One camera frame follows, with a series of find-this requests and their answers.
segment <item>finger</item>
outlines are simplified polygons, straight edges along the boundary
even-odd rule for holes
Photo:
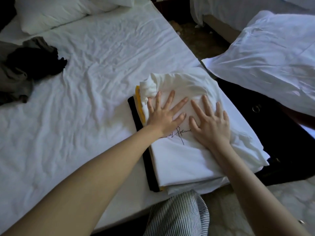
[[[173,122],[175,123],[176,127],[183,123],[186,118],[186,113],[182,113],[179,115]]]
[[[222,107],[221,107],[220,102],[217,102],[217,103],[216,103],[216,112],[215,112],[215,115],[216,115],[218,118],[223,119],[223,111],[222,111]]]
[[[213,109],[212,109],[212,104],[210,103],[208,97],[203,95],[202,96],[202,101],[203,101],[203,107],[204,107],[205,114],[207,116],[212,117],[214,115],[214,112],[213,112]]]
[[[175,96],[175,91],[172,90],[168,96],[168,99],[167,99],[165,105],[164,105],[164,109],[169,109],[169,107],[171,106],[171,104],[173,102],[174,96]]]
[[[223,111],[223,119],[225,121],[227,121],[228,124],[230,124],[230,119],[229,119],[229,115],[227,115],[226,111]]]
[[[155,96],[155,110],[161,109],[160,101],[161,101],[161,91],[158,91],[157,95]]]
[[[203,110],[199,107],[199,105],[195,101],[192,100],[191,105],[200,120],[206,119],[207,115],[203,112]]]
[[[154,112],[154,108],[152,106],[152,99],[151,98],[148,98],[148,110],[149,110],[149,113],[153,113]]]
[[[198,132],[200,131],[201,129],[198,127],[197,123],[196,123],[196,120],[194,119],[193,116],[190,116],[189,117],[189,127],[190,129],[193,131],[193,132]]]
[[[187,103],[188,97],[182,99],[178,104],[176,104],[172,109],[171,113],[174,116],[181,108]]]

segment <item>stack of folded clothes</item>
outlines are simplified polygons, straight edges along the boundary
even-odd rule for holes
[[[227,101],[226,96],[222,97],[217,82],[202,68],[170,74],[151,74],[147,80],[141,82],[136,87],[135,96],[128,100],[137,131],[149,118],[148,97],[154,98],[157,92],[161,91],[161,104],[164,104],[172,90],[176,92],[173,106],[188,97],[203,107],[202,95],[208,96],[212,106],[219,101],[230,118],[231,145],[234,150],[253,172],[269,165],[269,155],[263,151],[254,131],[233,104]],[[190,103],[174,118],[181,112],[194,116],[196,121],[199,120]],[[156,192],[167,190],[169,194],[175,194],[195,189],[200,193],[207,193],[228,183],[210,151],[194,138],[188,118],[168,137],[154,142],[144,153],[143,159],[150,189]]]

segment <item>hand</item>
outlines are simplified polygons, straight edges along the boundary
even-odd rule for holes
[[[195,101],[191,101],[191,105],[201,122],[200,126],[198,126],[194,117],[189,117],[189,126],[195,138],[211,151],[216,151],[220,147],[229,146],[231,131],[230,121],[226,111],[222,111],[221,104],[217,102],[216,112],[214,113],[211,103],[205,95],[202,96],[202,101],[205,112],[202,111]]]
[[[173,99],[175,96],[175,91],[172,90],[164,107],[161,107],[161,92],[159,91],[156,95],[156,105],[155,109],[152,106],[151,98],[148,99],[148,110],[149,110],[149,119],[147,122],[147,126],[152,126],[158,130],[160,133],[160,138],[169,136],[172,131],[176,129],[186,118],[186,113],[182,113],[175,120],[173,120],[174,115],[181,110],[181,108],[187,103],[188,98],[184,98],[181,100],[175,107],[171,110],[169,107],[171,106]]]

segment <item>right hand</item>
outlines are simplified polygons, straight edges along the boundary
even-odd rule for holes
[[[191,105],[200,119],[200,126],[198,126],[194,117],[189,117],[189,126],[195,138],[211,151],[230,146],[230,121],[226,111],[223,111],[221,104],[217,102],[214,113],[211,103],[205,95],[202,96],[202,101],[205,112],[195,101],[191,101]]]

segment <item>dark clothing pile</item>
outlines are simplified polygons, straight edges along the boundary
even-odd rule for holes
[[[0,105],[19,100],[26,103],[35,81],[61,73],[66,64],[64,58],[58,59],[57,48],[42,37],[21,46],[0,41]]]

